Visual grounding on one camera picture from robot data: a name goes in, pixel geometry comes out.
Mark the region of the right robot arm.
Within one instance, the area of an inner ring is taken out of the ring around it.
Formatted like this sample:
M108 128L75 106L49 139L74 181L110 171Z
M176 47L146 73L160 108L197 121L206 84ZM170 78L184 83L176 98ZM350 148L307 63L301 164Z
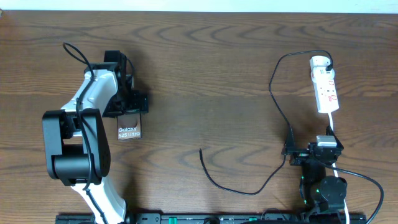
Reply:
M343 149L330 126L326 127L325 135L317 136L307 148L299 149L295 145L293 129L288 126L282 154L290 156L290 165L302 168L299 191L306 205L300 214L303 222L332 220L345 208L347 182L326 174L326 168L337 161Z

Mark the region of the bronze Galaxy smartphone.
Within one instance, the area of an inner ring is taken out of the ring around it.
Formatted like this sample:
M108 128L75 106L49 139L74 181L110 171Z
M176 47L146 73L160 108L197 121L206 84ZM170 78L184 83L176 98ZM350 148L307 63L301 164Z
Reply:
M142 137L141 115L125 114L117 119L118 140L140 139Z

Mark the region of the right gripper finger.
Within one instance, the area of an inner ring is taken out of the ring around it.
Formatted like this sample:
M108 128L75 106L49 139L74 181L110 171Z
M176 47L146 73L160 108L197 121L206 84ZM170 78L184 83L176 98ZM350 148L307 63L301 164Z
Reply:
M335 141L336 141L336 147L343 147L342 143L340 142L340 140L336 137L334 131L332 130L331 126L328 125L326 127L326 135L327 136L333 136Z
M287 131L287 137L284 143L284 149L295 149L294 133L292 126L289 124Z

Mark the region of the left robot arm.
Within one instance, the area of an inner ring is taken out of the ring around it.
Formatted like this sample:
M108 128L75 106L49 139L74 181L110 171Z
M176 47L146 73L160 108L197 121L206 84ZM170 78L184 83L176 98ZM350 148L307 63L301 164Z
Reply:
M148 96L134 88L132 62L118 50L107 50L102 63L86 65L74 97L42 117L47 172L80 194L93 212L92 223L133 223L127 202L109 177L111 153L103 118L140 116L149 110Z

